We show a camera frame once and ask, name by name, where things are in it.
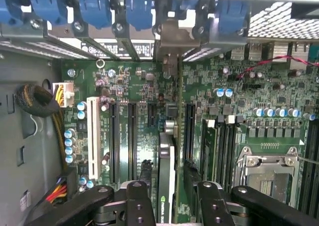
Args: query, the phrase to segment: white pcie slot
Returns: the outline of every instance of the white pcie slot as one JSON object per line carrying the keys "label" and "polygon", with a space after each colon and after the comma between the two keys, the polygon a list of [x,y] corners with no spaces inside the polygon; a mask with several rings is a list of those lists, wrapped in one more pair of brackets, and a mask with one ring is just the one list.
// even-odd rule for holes
{"label": "white pcie slot", "polygon": [[86,99],[88,119],[89,178],[98,180],[101,174],[100,98]]}

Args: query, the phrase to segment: electrolytic capacitor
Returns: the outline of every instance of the electrolytic capacitor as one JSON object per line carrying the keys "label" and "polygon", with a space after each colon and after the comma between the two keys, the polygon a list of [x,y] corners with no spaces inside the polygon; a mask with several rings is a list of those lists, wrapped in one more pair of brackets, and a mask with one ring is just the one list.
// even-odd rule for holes
{"label": "electrolytic capacitor", "polygon": [[78,119],[79,120],[84,120],[86,118],[86,113],[85,111],[79,111],[78,112]]}
{"label": "electrolytic capacitor", "polygon": [[284,84],[275,84],[273,90],[284,90],[286,87]]}
{"label": "electrolytic capacitor", "polygon": [[214,93],[215,93],[215,95],[216,95],[217,97],[222,97],[222,96],[224,96],[224,89],[221,89],[221,88],[215,89],[215,90],[214,90]]}
{"label": "electrolytic capacitor", "polygon": [[94,180],[88,180],[88,182],[86,183],[86,187],[88,187],[89,189],[94,187]]}
{"label": "electrolytic capacitor", "polygon": [[72,154],[72,155],[67,155],[65,157],[65,162],[67,162],[68,164],[71,164],[76,158],[76,155],[75,154]]}
{"label": "electrolytic capacitor", "polygon": [[104,105],[101,106],[101,110],[102,110],[103,112],[107,111],[108,109],[109,109],[109,104],[108,104],[108,103],[106,103],[106,104],[104,104]]}
{"label": "electrolytic capacitor", "polygon": [[299,110],[291,108],[288,110],[288,115],[291,117],[298,117]]}
{"label": "electrolytic capacitor", "polygon": [[261,77],[263,77],[263,73],[261,73],[261,72],[257,72],[256,77],[257,77],[257,78],[261,78]]}
{"label": "electrolytic capacitor", "polygon": [[75,153],[75,148],[74,146],[66,147],[64,151],[66,155],[72,155]]}
{"label": "electrolytic capacitor", "polygon": [[292,70],[288,73],[288,77],[298,77],[301,76],[300,70]]}
{"label": "electrolytic capacitor", "polygon": [[66,139],[70,139],[70,138],[72,138],[72,137],[74,137],[74,136],[75,136],[75,130],[72,129],[72,128],[67,129],[67,130],[64,132],[64,137],[65,137]]}
{"label": "electrolytic capacitor", "polygon": [[80,111],[83,111],[86,109],[86,102],[85,101],[81,101],[80,103],[77,104],[76,108]]}
{"label": "electrolytic capacitor", "polygon": [[263,110],[260,109],[260,108],[254,108],[253,109],[253,114],[258,116],[258,117],[261,117],[263,115]]}
{"label": "electrolytic capacitor", "polygon": [[272,117],[274,116],[274,110],[270,108],[264,109],[264,115],[267,117]]}
{"label": "electrolytic capacitor", "polygon": [[109,159],[110,159],[110,152],[107,152],[102,159],[102,165],[106,165]]}
{"label": "electrolytic capacitor", "polygon": [[225,90],[225,96],[230,98],[233,96],[233,90],[232,89],[226,89]]}
{"label": "electrolytic capacitor", "polygon": [[287,111],[285,109],[276,109],[275,110],[276,116],[285,117],[287,115]]}
{"label": "electrolytic capacitor", "polygon": [[312,121],[312,120],[315,120],[315,119],[316,119],[316,116],[313,115],[313,114],[305,113],[305,114],[304,114],[304,118],[305,118],[306,120]]}
{"label": "electrolytic capacitor", "polygon": [[105,85],[105,82],[102,79],[98,79],[95,81],[95,87],[102,87],[104,85]]}
{"label": "electrolytic capacitor", "polygon": [[89,177],[87,175],[82,175],[79,179],[80,185],[86,185],[89,181]]}
{"label": "electrolytic capacitor", "polygon": [[75,139],[72,137],[72,138],[70,138],[70,139],[66,139],[65,141],[64,141],[64,145],[66,146],[66,147],[71,147],[72,145],[74,145],[75,144]]}

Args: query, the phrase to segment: capacitor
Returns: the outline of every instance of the capacitor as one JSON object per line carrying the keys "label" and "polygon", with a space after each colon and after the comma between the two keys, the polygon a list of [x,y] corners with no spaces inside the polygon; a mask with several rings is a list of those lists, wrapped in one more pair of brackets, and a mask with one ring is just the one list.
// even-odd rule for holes
{"label": "capacitor", "polygon": [[105,154],[105,156],[103,157],[103,159],[102,159],[102,165],[106,165],[107,164],[107,162],[109,161],[109,159],[110,159],[110,152],[107,152],[106,154]]}
{"label": "capacitor", "polygon": [[102,103],[102,104],[109,102],[109,100],[110,100],[110,98],[105,96],[105,95],[100,96],[100,103]]}
{"label": "capacitor", "polygon": [[304,118],[305,118],[306,120],[312,121],[312,120],[315,120],[315,119],[316,119],[316,116],[313,115],[313,114],[310,114],[310,113],[305,113],[305,114],[304,114]]}
{"label": "capacitor", "polygon": [[75,136],[75,130],[72,129],[72,128],[67,129],[67,130],[64,132],[64,137],[65,137],[66,139],[70,139],[70,138],[72,138],[72,137],[74,137],[74,136]]}
{"label": "capacitor", "polygon": [[75,148],[74,146],[65,147],[64,151],[66,155],[72,155],[73,153],[75,153]]}
{"label": "capacitor", "polygon": [[262,78],[262,77],[263,77],[263,73],[257,72],[256,77],[257,77],[257,78]]}
{"label": "capacitor", "polygon": [[78,112],[78,119],[79,120],[84,120],[86,118],[86,113],[85,111],[79,111]]}
{"label": "capacitor", "polygon": [[108,103],[106,103],[106,104],[104,104],[104,105],[101,106],[101,110],[102,110],[103,112],[107,111],[108,109],[109,109],[109,104],[108,104]]}
{"label": "capacitor", "polygon": [[77,104],[76,108],[78,108],[78,110],[83,111],[86,109],[86,102],[85,101],[81,101],[80,103]]}
{"label": "capacitor", "polygon": [[288,77],[298,77],[301,76],[300,70],[292,70],[288,73]]}
{"label": "capacitor", "polygon": [[222,97],[224,96],[224,89],[221,89],[221,88],[215,89],[214,93],[216,94],[217,97]]}
{"label": "capacitor", "polygon": [[253,109],[253,114],[258,116],[258,117],[261,117],[263,115],[263,110],[260,109],[260,108],[254,108]]}
{"label": "capacitor", "polygon": [[89,181],[89,177],[87,175],[82,175],[79,179],[79,184],[80,185],[86,185]]}
{"label": "capacitor", "polygon": [[299,110],[291,108],[288,110],[288,115],[291,117],[298,117]]}
{"label": "capacitor", "polygon": [[274,116],[274,110],[270,108],[264,109],[264,115],[267,117],[272,117]]}
{"label": "capacitor", "polygon": [[65,141],[64,141],[64,145],[66,146],[66,147],[71,147],[72,145],[74,145],[75,144],[75,139],[72,137],[72,138],[70,138],[70,139],[66,139]]}
{"label": "capacitor", "polygon": [[86,183],[86,187],[88,187],[89,189],[94,187],[94,181],[93,180],[88,180],[88,182]]}
{"label": "capacitor", "polygon": [[275,84],[273,90],[284,90],[286,87],[284,84]]}
{"label": "capacitor", "polygon": [[229,69],[227,67],[223,67],[222,69],[218,71],[218,73],[226,75],[229,73]]}
{"label": "capacitor", "polygon": [[75,154],[67,155],[65,157],[65,162],[67,162],[68,164],[71,164],[75,160],[75,158],[76,158]]}
{"label": "capacitor", "polygon": [[287,111],[285,109],[276,109],[275,110],[276,116],[285,117],[287,115]]}
{"label": "capacitor", "polygon": [[95,81],[95,87],[102,87],[104,85],[105,85],[105,82],[102,79],[98,79]]}
{"label": "capacitor", "polygon": [[226,89],[225,90],[225,96],[230,98],[233,96],[233,90],[232,89]]}
{"label": "capacitor", "polygon": [[253,78],[255,78],[256,77],[256,74],[255,74],[255,72],[254,71],[250,71],[250,72],[247,72],[247,73],[245,73],[245,78],[250,78],[250,79],[253,79]]}

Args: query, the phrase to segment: cable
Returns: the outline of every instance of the cable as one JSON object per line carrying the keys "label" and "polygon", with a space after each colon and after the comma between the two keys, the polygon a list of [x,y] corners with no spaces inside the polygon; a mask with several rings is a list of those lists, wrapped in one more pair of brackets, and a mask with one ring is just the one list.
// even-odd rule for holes
{"label": "cable", "polygon": [[276,56],[276,57],[271,58],[271,59],[259,61],[256,65],[245,69],[242,73],[239,74],[239,76],[237,78],[242,78],[246,72],[251,71],[251,70],[255,69],[256,67],[258,67],[260,65],[264,65],[264,64],[267,64],[269,62],[272,62],[273,60],[282,59],[282,58],[291,59],[291,60],[294,60],[294,61],[297,61],[297,62],[301,62],[301,63],[303,63],[305,65],[312,65],[312,66],[319,67],[319,63],[311,63],[311,62],[302,60],[300,58],[292,57],[291,55],[279,55],[279,56]]}

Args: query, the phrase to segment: screw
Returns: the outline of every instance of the screw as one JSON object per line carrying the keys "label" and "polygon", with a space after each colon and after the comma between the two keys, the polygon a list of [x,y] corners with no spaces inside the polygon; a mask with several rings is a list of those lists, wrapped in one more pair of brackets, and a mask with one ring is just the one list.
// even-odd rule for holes
{"label": "screw", "polygon": [[243,194],[247,193],[247,189],[245,189],[245,188],[238,188],[238,191],[243,193]]}
{"label": "screw", "polygon": [[41,28],[41,24],[37,20],[30,20],[30,24],[31,24],[33,29],[38,30]]}
{"label": "screw", "polygon": [[142,186],[140,183],[138,183],[138,182],[135,182],[134,184],[133,184],[133,186],[134,187],[140,187],[140,186]]}
{"label": "screw", "polygon": [[211,183],[209,183],[209,182],[205,182],[203,185],[204,185],[205,187],[207,187],[207,188],[210,188],[210,187],[211,187]]}
{"label": "screw", "polygon": [[106,188],[101,188],[101,189],[99,189],[99,193],[105,193],[105,192],[107,192],[108,191],[108,189],[106,189]]}
{"label": "screw", "polygon": [[244,34],[244,29],[243,28],[237,31],[237,35],[242,35],[242,34]]}
{"label": "screw", "polygon": [[75,77],[76,71],[75,69],[68,69],[67,74],[69,77]]}
{"label": "screw", "polygon": [[205,28],[203,26],[201,26],[200,28],[198,28],[198,33],[199,34],[203,34]]}
{"label": "screw", "polygon": [[123,26],[120,23],[116,23],[116,30],[122,31],[123,30]]}
{"label": "screw", "polygon": [[81,31],[83,26],[81,25],[81,23],[79,23],[78,21],[73,23],[74,28],[77,29],[78,31]]}

